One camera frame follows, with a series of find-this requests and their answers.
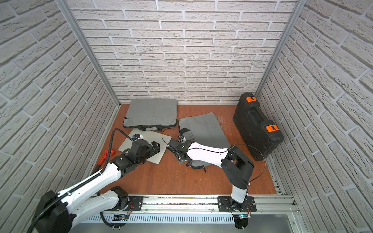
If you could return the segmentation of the silver apple laptop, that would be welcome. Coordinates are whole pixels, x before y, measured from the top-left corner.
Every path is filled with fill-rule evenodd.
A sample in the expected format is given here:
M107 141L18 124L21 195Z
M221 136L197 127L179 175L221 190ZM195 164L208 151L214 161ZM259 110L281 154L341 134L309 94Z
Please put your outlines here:
M155 141L160 144L160 152L157 153L156 155L152 156L151 158L147 159L147 161L154 163L154 164L159 164L161 159L163 158L163 155L166 152L167 149L167 144L171 140L172 137L162 135L159 132L154 132L154 131L142 131L139 129L133 129L131 133L129 134L130 137L132 137L135 134L140 134L143 136L143 138L148 141L149 143Z

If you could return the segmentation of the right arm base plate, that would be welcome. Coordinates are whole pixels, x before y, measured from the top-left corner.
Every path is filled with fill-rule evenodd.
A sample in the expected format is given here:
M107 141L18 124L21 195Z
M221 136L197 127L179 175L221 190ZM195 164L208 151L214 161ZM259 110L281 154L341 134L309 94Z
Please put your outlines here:
M256 203L253 197L246 196L243 203L234 201L231 197L218 196L218 209L220 212L256 212Z

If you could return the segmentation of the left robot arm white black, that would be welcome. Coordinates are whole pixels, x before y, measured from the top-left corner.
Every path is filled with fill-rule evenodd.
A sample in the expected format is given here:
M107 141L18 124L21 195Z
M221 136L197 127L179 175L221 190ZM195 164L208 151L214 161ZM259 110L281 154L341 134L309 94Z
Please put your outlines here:
M160 144L138 138L131 148L107 162L101 170L83 181L61 190L45 193L36 208L28 232L68 233L83 220L112 209L117 205L125 208L126 192L115 187L103 195L93 197L105 186L119 180L135 170L147 159L160 152Z

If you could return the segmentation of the grey zippered laptop bag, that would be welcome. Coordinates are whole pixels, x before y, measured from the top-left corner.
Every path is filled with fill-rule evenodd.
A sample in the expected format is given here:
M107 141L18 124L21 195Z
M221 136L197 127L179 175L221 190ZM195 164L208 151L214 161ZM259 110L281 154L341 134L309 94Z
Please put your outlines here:
M172 128L177 124L177 106L178 101L174 99L131 100L123 127L142 131Z

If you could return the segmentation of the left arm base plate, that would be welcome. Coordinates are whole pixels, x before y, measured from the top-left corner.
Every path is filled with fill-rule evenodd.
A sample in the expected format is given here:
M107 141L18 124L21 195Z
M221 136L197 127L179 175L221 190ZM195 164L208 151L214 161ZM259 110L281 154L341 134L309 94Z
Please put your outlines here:
M115 207L118 211L127 211L130 210L138 212L142 208L144 197L143 196L126 196L119 198L119 201Z

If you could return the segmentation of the grey laptop sleeve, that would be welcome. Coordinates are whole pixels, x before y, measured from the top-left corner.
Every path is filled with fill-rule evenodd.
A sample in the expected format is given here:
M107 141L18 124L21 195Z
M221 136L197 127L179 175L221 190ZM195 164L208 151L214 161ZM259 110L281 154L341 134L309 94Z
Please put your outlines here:
M222 149L230 147L217 117L212 112L180 119L179 132L186 140L200 145Z

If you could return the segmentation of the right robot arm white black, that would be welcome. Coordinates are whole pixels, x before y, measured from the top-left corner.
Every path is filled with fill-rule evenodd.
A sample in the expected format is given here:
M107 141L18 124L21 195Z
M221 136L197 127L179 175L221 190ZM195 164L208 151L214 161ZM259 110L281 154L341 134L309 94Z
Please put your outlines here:
M178 161L187 162L186 166L195 170L204 169L206 165L221 168L232 184L228 210L245 210L245 199L254 163L237 146L214 148L190 140L182 143L172 139L167 148L175 154Z

